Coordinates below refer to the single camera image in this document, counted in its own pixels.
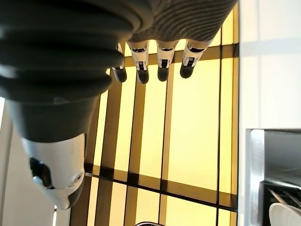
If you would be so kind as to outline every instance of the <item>black fingertip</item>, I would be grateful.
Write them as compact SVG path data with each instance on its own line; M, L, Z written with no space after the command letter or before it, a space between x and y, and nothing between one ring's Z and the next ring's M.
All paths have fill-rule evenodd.
M168 79L169 68L158 67L158 79L160 81L166 81Z
M149 81L149 70L140 70L140 71L137 71L138 73L138 79L139 79L139 82L141 84L146 84L148 81Z
M187 79L192 75L193 67L184 66L182 63L181 69L180 69L180 75L182 78Z
M125 82L127 80L127 72L125 68L116 68L114 71L114 75L117 81Z

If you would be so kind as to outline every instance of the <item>robotic hand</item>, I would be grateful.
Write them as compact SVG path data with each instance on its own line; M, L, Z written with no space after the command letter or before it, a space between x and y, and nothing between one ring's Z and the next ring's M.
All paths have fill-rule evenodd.
M34 183L56 206L70 208L80 196L92 113L111 83L106 69L127 79L118 43L128 42L147 83L148 40L157 40L158 78L166 81L175 46L187 39L188 78L236 1L0 1L0 96Z
M73 206L84 185L85 135L54 143L25 138L22 142L30 158L34 183L60 209Z

